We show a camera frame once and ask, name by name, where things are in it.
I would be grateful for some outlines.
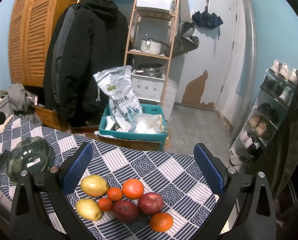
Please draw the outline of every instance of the tile floor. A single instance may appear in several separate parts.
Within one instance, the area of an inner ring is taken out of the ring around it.
[[[202,142],[226,167],[231,166],[229,130],[215,112],[174,105],[167,125],[171,139],[166,152],[192,155],[194,146]]]

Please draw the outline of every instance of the metal screw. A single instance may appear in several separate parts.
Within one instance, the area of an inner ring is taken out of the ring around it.
[[[235,174],[236,173],[236,169],[233,168],[233,167],[229,167],[228,168],[228,172],[231,173],[231,174]]]
[[[258,172],[258,175],[260,176],[260,178],[264,178],[265,177],[265,174],[262,171],[259,171]]]
[[[53,166],[53,167],[50,168],[50,172],[51,173],[55,173],[57,171],[58,171],[58,167],[57,166]]]
[[[22,172],[20,173],[20,175],[23,176],[23,177],[26,176],[27,174],[28,174],[28,171],[26,171],[26,170],[24,170],[24,171],[22,171]]]

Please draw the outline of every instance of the orange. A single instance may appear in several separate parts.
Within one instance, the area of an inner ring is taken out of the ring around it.
[[[149,225],[153,231],[164,232],[172,227],[173,218],[165,212],[157,213],[151,217]]]
[[[122,185],[123,194],[130,199],[137,199],[143,195],[145,187],[138,179],[128,179]]]
[[[99,199],[98,206],[103,212],[110,212],[113,207],[113,202],[111,199],[103,197]]]
[[[107,195],[112,201],[122,200],[122,191],[118,187],[111,187],[108,189]]]

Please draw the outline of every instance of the potato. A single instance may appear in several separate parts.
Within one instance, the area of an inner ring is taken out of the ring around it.
[[[83,178],[80,187],[84,193],[91,197],[101,197],[109,189],[107,181],[99,175]]]
[[[82,198],[77,201],[76,209],[78,214],[88,220],[97,221],[102,217],[98,204],[89,198]]]

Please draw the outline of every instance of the black phone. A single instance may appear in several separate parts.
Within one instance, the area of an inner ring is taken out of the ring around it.
[[[6,161],[9,157],[9,154],[10,154],[10,151],[4,150],[4,152],[0,155],[0,171],[2,170],[4,165],[6,164]]]

